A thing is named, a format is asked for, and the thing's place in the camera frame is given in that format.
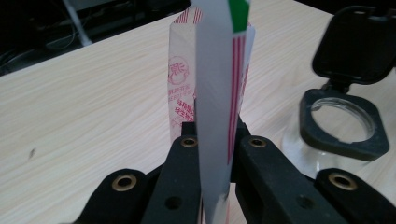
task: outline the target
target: dark floor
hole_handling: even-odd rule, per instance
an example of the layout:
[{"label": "dark floor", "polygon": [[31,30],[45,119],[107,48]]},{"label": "dark floor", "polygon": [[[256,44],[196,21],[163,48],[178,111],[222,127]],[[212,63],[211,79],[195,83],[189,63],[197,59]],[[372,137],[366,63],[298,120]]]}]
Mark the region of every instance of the dark floor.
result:
[{"label": "dark floor", "polygon": [[[84,9],[78,12],[78,16],[87,36],[95,43],[177,13],[189,4],[189,0],[177,0],[177,4],[142,7],[138,6],[136,1],[119,1],[116,4]],[[6,50],[0,50],[0,76],[44,62],[74,49],[82,48],[78,39],[77,29],[72,24],[68,14],[65,13],[65,10],[62,13],[64,15],[63,20],[50,26],[38,25],[35,28],[34,35],[39,35],[39,44],[27,45],[27,47],[24,46],[23,48],[11,48],[8,45]]]}]

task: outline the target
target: wood grain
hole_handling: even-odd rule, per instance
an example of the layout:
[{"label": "wood grain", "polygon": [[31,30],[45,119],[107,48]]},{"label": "wood grain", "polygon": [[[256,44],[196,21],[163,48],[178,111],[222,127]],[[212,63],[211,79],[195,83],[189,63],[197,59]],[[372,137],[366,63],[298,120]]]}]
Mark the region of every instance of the wood grain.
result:
[{"label": "wood grain", "polygon": [[[169,24],[130,32],[0,78],[0,222],[74,221],[99,183],[121,168],[145,173],[170,147]],[[279,147],[303,93],[326,79],[310,63],[331,16],[290,0],[252,1],[257,35],[241,117]],[[396,203],[394,72],[351,94],[374,102],[391,151],[359,172]],[[246,222],[234,195],[231,223]]]}]

